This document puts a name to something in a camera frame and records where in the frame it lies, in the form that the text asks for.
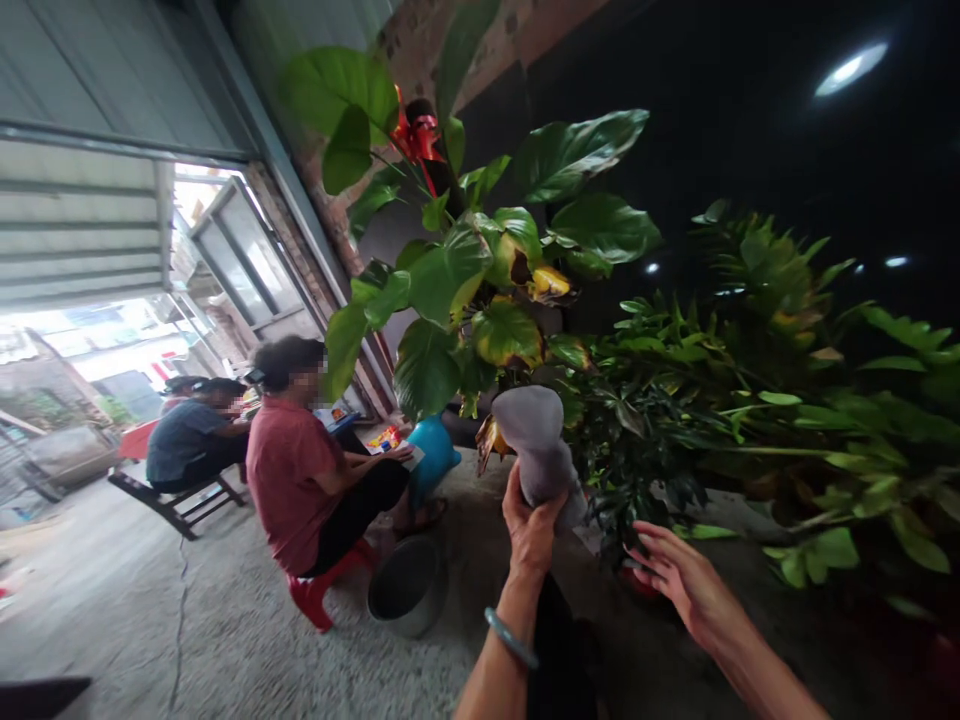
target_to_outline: hand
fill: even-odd
[[[394,448],[393,450],[387,450],[387,452],[383,454],[383,458],[384,460],[396,460],[399,463],[405,463],[407,460],[413,458],[413,447],[404,445]]]
[[[635,522],[633,527],[650,557],[636,550],[627,552],[653,571],[634,570],[634,575],[670,598],[700,647],[715,655],[725,644],[756,633],[709,560],[666,528],[648,522]]]
[[[567,501],[567,491],[536,510],[527,507],[520,490],[520,461],[510,469],[507,494],[503,498],[503,519],[510,531],[510,569],[543,577],[553,559],[553,525]]]

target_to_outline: bracelet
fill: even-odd
[[[503,644],[506,645],[510,652],[516,655],[524,665],[531,670],[536,670],[540,667],[540,658],[537,657],[537,654],[528,649],[526,645],[517,639],[516,635],[510,632],[510,629],[497,617],[497,613],[493,608],[484,610],[483,617],[486,618],[487,624],[489,624],[491,629],[497,634],[497,637],[503,641]]]

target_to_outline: window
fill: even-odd
[[[290,276],[239,181],[224,186],[191,236],[250,325],[263,325],[299,307]]]

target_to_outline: dark blue shirt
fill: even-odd
[[[203,457],[209,436],[229,422],[209,405],[193,398],[184,400],[160,418],[150,434],[147,480],[180,480],[187,463]]]

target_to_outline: hair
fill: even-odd
[[[319,340],[287,335],[257,350],[250,375],[266,392],[282,392],[290,386],[291,375],[313,370],[326,356],[327,348]]]
[[[201,378],[200,382],[193,386],[193,391],[200,395],[224,392],[232,397],[240,397],[247,391],[247,386],[230,378]]]
[[[178,375],[177,377],[172,377],[167,380],[166,388],[163,392],[165,395],[176,395],[182,390],[192,390],[197,383],[203,382],[206,379],[207,378],[199,375]]]

